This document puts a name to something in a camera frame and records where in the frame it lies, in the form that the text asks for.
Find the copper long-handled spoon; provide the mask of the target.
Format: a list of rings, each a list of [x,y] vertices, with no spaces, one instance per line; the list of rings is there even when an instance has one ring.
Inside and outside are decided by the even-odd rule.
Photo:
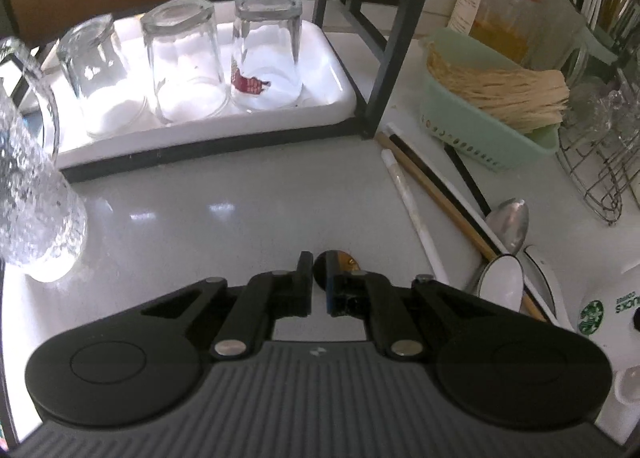
[[[326,286],[335,275],[351,273],[355,270],[360,270],[360,266],[349,253],[341,250],[330,250],[322,252],[316,257],[312,267],[312,274],[316,284],[322,290],[326,290]]]

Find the white black chopstick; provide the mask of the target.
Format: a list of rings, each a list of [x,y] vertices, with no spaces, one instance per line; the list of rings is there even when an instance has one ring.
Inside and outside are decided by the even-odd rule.
[[[458,209],[469,221],[473,224],[477,223],[480,225],[480,233],[493,247],[500,249],[503,253],[508,253],[498,237],[490,230],[484,218],[480,216],[480,213],[474,210],[456,186],[451,184],[450,181],[432,165],[427,156],[411,144],[411,141],[404,135],[401,129],[398,129],[396,124],[393,122],[387,123],[378,133],[384,133],[390,137],[390,139],[408,155],[412,162],[420,167],[420,171],[434,181],[439,190],[445,193],[450,200],[454,201]]]

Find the large steel spoon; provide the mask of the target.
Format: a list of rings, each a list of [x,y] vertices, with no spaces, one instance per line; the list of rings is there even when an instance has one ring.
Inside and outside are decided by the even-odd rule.
[[[528,205],[524,199],[506,200],[486,216],[486,223],[506,251],[516,254],[523,248],[528,232]]]

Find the upturned glass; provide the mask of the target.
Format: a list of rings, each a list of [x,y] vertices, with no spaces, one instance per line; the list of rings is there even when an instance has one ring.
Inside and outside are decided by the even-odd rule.
[[[298,59],[302,0],[235,0],[231,97],[240,108],[294,106],[303,92]]]
[[[209,0],[170,0],[141,18],[152,84],[151,106],[164,124],[203,120],[229,100],[215,7]]]
[[[70,28],[56,55],[89,136],[114,136],[139,118],[146,105],[143,83],[122,55],[111,14]]]

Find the upturned glass left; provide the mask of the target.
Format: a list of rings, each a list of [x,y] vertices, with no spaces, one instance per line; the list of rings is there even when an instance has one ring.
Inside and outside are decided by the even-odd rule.
[[[56,55],[89,136],[114,136],[139,118],[146,105],[143,83],[122,55],[111,14],[70,28]]]

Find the upturned glass right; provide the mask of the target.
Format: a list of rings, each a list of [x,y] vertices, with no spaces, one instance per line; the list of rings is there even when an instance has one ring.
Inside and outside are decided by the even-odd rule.
[[[303,92],[298,59],[302,0],[235,0],[231,97],[240,108],[294,106]]]

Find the white drip tray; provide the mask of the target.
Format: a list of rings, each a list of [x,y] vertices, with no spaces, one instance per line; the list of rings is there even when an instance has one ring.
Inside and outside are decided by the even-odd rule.
[[[152,113],[143,95],[148,60],[138,20],[119,20],[115,30],[131,80],[84,98],[75,96],[60,71],[50,73],[60,116],[59,169],[202,140],[333,125],[355,113],[354,88],[321,28],[309,21],[302,24],[298,64],[303,92],[292,106],[245,110],[215,89],[191,84],[169,92],[167,122]]]

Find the white long-handled ladle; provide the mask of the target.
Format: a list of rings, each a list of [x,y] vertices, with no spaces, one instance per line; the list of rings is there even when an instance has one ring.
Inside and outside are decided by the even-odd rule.
[[[413,193],[405,180],[405,176],[402,173],[395,155],[392,150],[383,149],[381,151],[381,158],[386,166],[387,172],[390,174],[390,178],[392,178],[401,202],[408,213],[411,224],[416,231],[416,235],[420,240],[423,252],[427,261],[430,263],[435,278],[448,285],[449,278],[444,265],[442,265],[442,259],[440,258],[436,245],[434,244],[434,240],[422,219],[418,206],[416,205],[416,200],[414,199]]]

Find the white black-rimmed spoon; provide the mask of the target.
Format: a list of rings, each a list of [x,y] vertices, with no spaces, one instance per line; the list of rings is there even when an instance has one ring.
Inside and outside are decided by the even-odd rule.
[[[498,306],[519,311],[524,293],[524,273],[520,261],[503,254],[491,261],[480,274],[475,295]]]

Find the white ceramic soup spoon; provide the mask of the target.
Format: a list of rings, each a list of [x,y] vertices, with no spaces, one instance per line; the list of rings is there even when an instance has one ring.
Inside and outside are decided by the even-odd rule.
[[[536,245],[529,244],[524,248],[524,254],[529,259],[529,262],[536,268],[537,273],[541,278],[541,282],[544,285],[547,293],[548,308],[554,318],[559,322],[560,326],[564,329],[574,331],[575,328],[570,322],[567,309],[564,302],[564,296],[560,287],[558,278],[555,276],[548,259],[544,256]]]

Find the white ceramic mug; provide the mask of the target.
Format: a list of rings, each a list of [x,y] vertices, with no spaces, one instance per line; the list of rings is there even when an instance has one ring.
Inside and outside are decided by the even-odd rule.
[[[638,405],[639,265],[585,295],[577,329],[608,356],[616,400],[627,406]]]

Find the tall textured glass mug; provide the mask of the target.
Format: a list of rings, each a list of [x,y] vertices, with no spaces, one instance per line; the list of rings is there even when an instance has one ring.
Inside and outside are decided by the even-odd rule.
[[[22,66],[43,114],[42,136],[32,136],[13,100],[1,93],[1,257],[32,279],[55,282],[84,251],[88,215],[55,166],[60,118],[39,62],[16,37],[1,41],[1,58]]]

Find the upturned glass middle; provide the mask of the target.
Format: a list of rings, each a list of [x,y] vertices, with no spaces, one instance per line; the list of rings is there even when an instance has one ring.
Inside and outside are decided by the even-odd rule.
[[[203,120],[229,100],[215,7],[209,0],[170,0],[141,18],[152,84],[151,106],[164,124]]]

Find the green white utensil caddy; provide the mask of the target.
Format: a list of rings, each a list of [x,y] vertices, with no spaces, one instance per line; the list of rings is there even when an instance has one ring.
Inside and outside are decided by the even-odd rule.
[[[551,64],[582,56],[619,56],[639,35],[639,0],[549,0]]]

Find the green basket of sticks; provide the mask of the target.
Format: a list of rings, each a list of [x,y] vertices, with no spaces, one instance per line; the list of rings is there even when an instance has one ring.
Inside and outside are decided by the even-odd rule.
[[[489,170],[554,155],[570,90],[558,70],[524,69],[474,38],[440,28],[421,40],[419,121]]]

